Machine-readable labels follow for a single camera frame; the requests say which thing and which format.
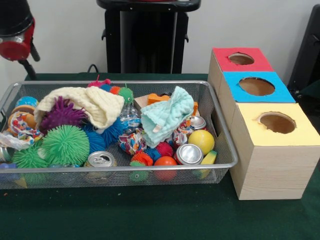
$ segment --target green ball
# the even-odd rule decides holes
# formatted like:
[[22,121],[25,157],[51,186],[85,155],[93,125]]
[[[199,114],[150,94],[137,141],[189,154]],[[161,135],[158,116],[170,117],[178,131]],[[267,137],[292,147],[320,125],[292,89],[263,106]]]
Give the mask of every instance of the green ball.
[[87,134],[79,127],[62,125],[47,133],[41,148],[50,165],[81,166],[88,159],[90,144]]
[[12,157],[12,162],[20,169],[46,168],[49,165],[48,162],[38,154],[41,144],[42,141],[40,140],[27,149],[16,151]]
[[[146,165],[140,163],[140,162],[137,162],[137,161],[132,161],[130,162],[130,166],[131,167],[145,167]],[[130,180],[133,181],[133,182],[142,182],[142,181],[145,181],[149,176],[149,172],[148,171],[133,171],[131,174],[130,174]]]

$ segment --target can lid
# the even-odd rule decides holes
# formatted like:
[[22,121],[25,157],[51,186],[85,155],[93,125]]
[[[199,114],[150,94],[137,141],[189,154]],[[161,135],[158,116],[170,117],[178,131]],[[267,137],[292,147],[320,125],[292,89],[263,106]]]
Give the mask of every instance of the can lid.
[[183,165],[198,165],[204,159],[201,149],[194,144],[181,145],[176,150],[176,156]]
[[89,155],[88,161],[93,167],[112,167],[115,158],[110,152],[96,151]]
[[207,126],[206,120],[201,116],[192,116],[190,118],[191,126],[196,129],[204,129]]

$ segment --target light blue washcloth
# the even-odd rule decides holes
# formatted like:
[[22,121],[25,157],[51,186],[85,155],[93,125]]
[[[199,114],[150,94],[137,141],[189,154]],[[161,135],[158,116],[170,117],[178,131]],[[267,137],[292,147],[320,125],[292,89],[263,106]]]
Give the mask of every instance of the light blue washcloth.
[[194,112],[194,100],[183,88],[176,86],[169,101],[159,101],[141,109],[141,123],[146,144],[155,148]]

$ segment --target ball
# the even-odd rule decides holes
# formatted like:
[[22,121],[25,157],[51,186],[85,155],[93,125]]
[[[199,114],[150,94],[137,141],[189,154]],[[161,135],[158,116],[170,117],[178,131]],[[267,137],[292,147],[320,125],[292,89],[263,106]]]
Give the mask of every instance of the ball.
[[[155,166],[175,166],[176,160],[170,156],[160,157],[154,164]],[[177,170],[159,170],[154,171],[156,178],[160,181],[168,182],[177,176]]]
[[188,139],[188,144],[194,144],[198,146],[204,155],[207,155],[214,149],[215,139],[212,134],[206,130],[194,131]]

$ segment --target red paper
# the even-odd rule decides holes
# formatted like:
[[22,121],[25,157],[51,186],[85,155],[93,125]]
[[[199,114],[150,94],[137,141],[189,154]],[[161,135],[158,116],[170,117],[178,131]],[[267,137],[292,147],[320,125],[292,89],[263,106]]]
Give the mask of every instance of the red paper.
[[[259,48],[213,48],[213,52],[223,72],[274,72],[267,58]],[[237,53],[249,55],[254,59],[254,63],[248,65],[233,63],[229,59],[229,56]]]

